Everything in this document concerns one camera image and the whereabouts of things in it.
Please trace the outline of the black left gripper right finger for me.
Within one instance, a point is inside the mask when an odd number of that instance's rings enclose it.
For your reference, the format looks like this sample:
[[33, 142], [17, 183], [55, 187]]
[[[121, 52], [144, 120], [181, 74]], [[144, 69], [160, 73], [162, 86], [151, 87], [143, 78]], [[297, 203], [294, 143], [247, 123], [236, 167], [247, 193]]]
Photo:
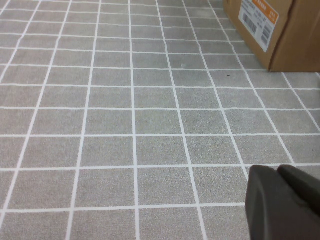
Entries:
[[280, 165], [277, 172], [293, 191], [308, 204], [309, 208], [319, 216], [320, 180], [291, 165]]

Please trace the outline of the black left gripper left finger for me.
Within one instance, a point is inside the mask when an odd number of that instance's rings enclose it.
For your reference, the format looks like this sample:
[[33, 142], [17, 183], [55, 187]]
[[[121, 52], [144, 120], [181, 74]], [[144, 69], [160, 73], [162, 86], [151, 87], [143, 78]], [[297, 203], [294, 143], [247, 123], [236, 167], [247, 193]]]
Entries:
[[249, 170], [245, 212], [252, 240], [318, 240], [315, 214], [278, 173], [253, 165]]

